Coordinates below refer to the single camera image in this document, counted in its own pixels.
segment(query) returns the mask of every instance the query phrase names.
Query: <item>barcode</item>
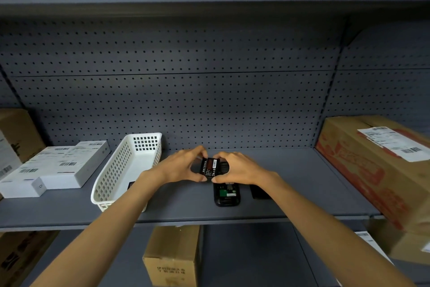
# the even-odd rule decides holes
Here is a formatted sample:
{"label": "barcode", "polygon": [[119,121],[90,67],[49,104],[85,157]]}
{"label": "barcode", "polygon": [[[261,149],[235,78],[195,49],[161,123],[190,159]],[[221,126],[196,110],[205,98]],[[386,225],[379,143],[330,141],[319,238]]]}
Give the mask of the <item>barcode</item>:
{"label": "barcode", "polygon": [[60,166],[74,166],[77,162],[62,162]]}
{"label": "barcode", "polygon": [[12,170],[12,166],[11,165],[3,168],[2,170],[0,170],[0,177],[3,177],[4,175],[6,175],[11,170]]}
{"label": "barcode", "polygon": [[39,170],[39,168],[32,168],[32,169],[21,169],[20,173],[34,173],[35,171]]}
{"label": "barcode", "polygon": [[403,151],[404,153],[414,153],[414,152],[422,151],[420,148],[417,148],[417,147],[409,148],[409,149],[400,149],[400,150]]}

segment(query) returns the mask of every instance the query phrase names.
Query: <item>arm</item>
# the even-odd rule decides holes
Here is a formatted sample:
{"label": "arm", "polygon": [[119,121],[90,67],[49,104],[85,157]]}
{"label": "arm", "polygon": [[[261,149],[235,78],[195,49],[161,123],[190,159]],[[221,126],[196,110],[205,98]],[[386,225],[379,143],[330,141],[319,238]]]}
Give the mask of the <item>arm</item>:
{"label": "arm", "polygon": [[255,184],[264,189],[343,286],[415,286],[373,247],[296,192],[277,173],[264,170],[248,156],[236,152],[220,152],[215,158],[225,158],[230,171],[212,181]]}
{"label": "arm", "polygon": [[208,156],[202,146],[181,150],[142,172],[132,187],[76,237],[31,287],[97,286],[145,204],[161,185],[183,179],[207,180],[205,176],[190,170],[192,162],[199,155]]}

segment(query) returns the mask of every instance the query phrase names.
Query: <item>pegboard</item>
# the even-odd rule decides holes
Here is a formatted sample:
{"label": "pegboard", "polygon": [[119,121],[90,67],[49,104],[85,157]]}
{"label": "pegboard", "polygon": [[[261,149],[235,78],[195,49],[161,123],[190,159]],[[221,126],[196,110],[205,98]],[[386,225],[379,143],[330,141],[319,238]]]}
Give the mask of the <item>pegboard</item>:
{"label": "pegboard", "polygon": [[0,56],[10,77],[334,70],[343,18],[273,23],[5,21]]}
{"label": "pegboard", "polygon": [[166,148],[309,147],[330,71],[13,78],[54,145],[162,132]]}
{"label": "pegboard", "polygon": [[19,108],[17,98],[0,73],[0,108]]}
{"label": "pegboard", "polygon": [[363,30],[342,51],[339,70],[430,68],[430,21]]}
{"label": "pegboard", "polygon": [[323,117],[386,116],[430,136],[430,69],[337,71]]}

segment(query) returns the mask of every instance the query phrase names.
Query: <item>black battery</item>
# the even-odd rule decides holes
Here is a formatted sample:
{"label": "black battery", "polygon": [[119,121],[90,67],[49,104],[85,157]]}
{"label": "black battery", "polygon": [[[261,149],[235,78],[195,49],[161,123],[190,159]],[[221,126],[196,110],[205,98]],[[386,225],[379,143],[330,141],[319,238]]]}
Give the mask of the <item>black battery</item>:
{"label": "black battery", "polygon": [[203,158],[200,166],[200,174],[206,176],[207,179],[220,175],[220,160],[215,158]]}

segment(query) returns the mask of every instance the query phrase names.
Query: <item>person's right hand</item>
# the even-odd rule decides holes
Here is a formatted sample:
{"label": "person's right hand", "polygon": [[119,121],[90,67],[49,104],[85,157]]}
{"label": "person's right hand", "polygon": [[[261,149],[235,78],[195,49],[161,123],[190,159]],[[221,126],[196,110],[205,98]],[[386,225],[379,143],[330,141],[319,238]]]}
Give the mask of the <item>person's right hand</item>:
{"label": "person's right hand", "polygon": [[279,177],[275,172],[270,172],[259,166],[253,159],[240,152],[221,151],[214,156],[216,159],[227,160],[230,170],[227,174],[212,178],[213,183],[239,183],[260,185],[262,180]]}

